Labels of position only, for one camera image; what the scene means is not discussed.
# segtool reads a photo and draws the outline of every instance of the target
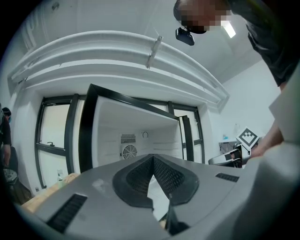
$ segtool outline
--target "wooden table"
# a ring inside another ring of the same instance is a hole
[[[77,173],[71,173],[70,175],[64,178],[65,184],[68,184],[69,182],[73,181],[78,176],[79,174]],[[35,196],[34,198],[31,198],[28,202],[24,203],[22,207],[34,213],[38,209],[38,207],[58,189],[59,186],[58,183],[56,183],[52,187],[48,188],[44,193]]]

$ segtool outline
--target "window handle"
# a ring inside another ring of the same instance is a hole
[[[53,144],[53,142],[47,142],[47,143],[51,143],[50,147],[55,147],[55,145]]]

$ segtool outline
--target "circular vent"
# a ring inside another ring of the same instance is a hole
[[[128,145],[123,150],[123,157],[125,159],[136,157],[136,154],[137,154],[137,150],[133,145]]]

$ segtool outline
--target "ceiling light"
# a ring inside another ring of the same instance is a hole
[[[230,38],[235,35],[235,31],[229,21],[221,21],[221,25],[226,30]]]

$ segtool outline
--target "person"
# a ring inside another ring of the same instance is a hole
[[[177,0],[174,16],[190,32],[203,34],[210,26],[220,25],[230,11],[242,16],[248,39],[269,67],[281,91],[293,74],[300,58],[297,8],[282,0]],[[251,158],[283,141],[276,122],[251,152]]]
[[[10,125],[11,111],[8,108],[3,108],[0,110],[0,147],[3,144],[4,151],[4,166],[9,166],[10,160],[10,146],[11,146],[11,136],[10,136]]]

